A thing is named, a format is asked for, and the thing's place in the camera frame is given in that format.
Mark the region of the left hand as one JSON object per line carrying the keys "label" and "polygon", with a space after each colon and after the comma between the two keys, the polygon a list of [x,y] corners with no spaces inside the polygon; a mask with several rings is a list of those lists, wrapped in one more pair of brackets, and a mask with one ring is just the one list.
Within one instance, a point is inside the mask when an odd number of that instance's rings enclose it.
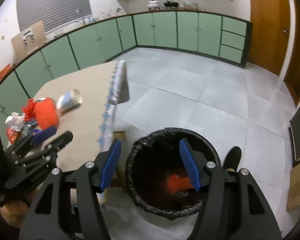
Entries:
{"label": "left hand", "polygon": [[12,227],[21,228],[29,207],[37,193],[38,189],[35,188],[24,198],[24,200],[14,200],[7,202],[3,207],[0,207],[2,218]]}

